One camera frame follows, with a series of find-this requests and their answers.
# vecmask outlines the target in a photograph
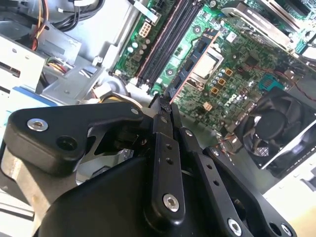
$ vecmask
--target cooling fan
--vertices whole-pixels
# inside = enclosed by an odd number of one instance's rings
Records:
[[[280,170],[289,166],[293,159],[299,159],[306,143],[312,142],[309,133],[315,123],[315,113],[312,108],[274,87],[258,101],[257,107],[235,132],[259,168],[269,165],[269,170]]]

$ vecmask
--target black mechanical clamp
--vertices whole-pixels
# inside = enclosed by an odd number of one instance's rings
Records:
[[[109,103],[17,111],[4,142],[0,184],[21,189],[39,214],[39,237],[296,236],[227,156],[199,147],[165,97],[142,110]],[[81,160],[122,149],[133,157],[75,185]]]

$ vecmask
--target metal screw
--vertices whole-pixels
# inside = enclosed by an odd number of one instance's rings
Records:
[[[37,131],[37,132],[44,132],[48,129],[48,123],[40,118],[33,118],[27,122],[29,129]]]
[[[189,130],[186,130],[186,134],[188,134],[190,137],[193,136],[193,134],[192,134],[191,131],[189,131]]]
[[[131,109],[131,111],[133,114],[136,114],[136,115],[138,114],[138,111],[136,109]]]
[[[166,194],[163,196],[163,204],[172,212],[179,210],[179,202],[172,194]]]
[[[165,117],[160,117],[161,121],[163,121],[164,123],[168,123],[168,121],[165,119]]]
[[[209,5],[210,5],[211,7],[215,7],[215,6],[216,6],[216,1],[212,0],[212,1],[209,3]]]
[[[228,222],[229,228],[234,232],[234,234],[236,236],[241,236],[242,231],[241,231],[240,225],[237,223],[237,221],[230,218],[230,219],[228,219],[227,222]]]
[[[218,152],[217,150],[215,150],[215,149],[212,149],[212,153],[213,153],[214,155],[216,155],[217,157],[219,156],[219,152]]]
[[[285,224],[281,224],[281,227],[288,236],[293,236],[292,232],[289,230],[289,228]]]

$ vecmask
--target yellow wire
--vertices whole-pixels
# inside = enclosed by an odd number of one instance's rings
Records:
[[[48,65],[50,65],[51,67],[53,67],[57,71],[60,71],[61,73],[64,73],[63,69],[61,67],[59,67],[58,65],[53,64],[53,63],[49,63]]]
[[[48,9],[48,5],[47,5],[47,0],[44,0],[45,1],[45,6],[43,6],[43,8],[45,7],[46,9],[46,21],[48,21],[49,19],[49,9]],[[39,36],[41,35],[41,33],[44,31],[45,27],[43,27],[41,29],[41,31],[38,32],[38,34],[36,35],[36,38],[38,39]]]
[[[39,0],[39,21],[38,21],[38,29],[40,28],[41,23],[41,1]]]

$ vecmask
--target capacitor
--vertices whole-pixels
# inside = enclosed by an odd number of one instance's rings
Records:
[[[128,51],[129,53],[132,53],[132,52],[134,52],[134,49],[133,49],[132,47],[128,47],[128,48],[127,48],[127,51]]]
[[[212,0],[209,5],[210,7],[216,7],[217,2],[215,0]]]
[[[136,43],[136,42],[132,43],[132,47],[133,48],[138,48],[138,43]]]

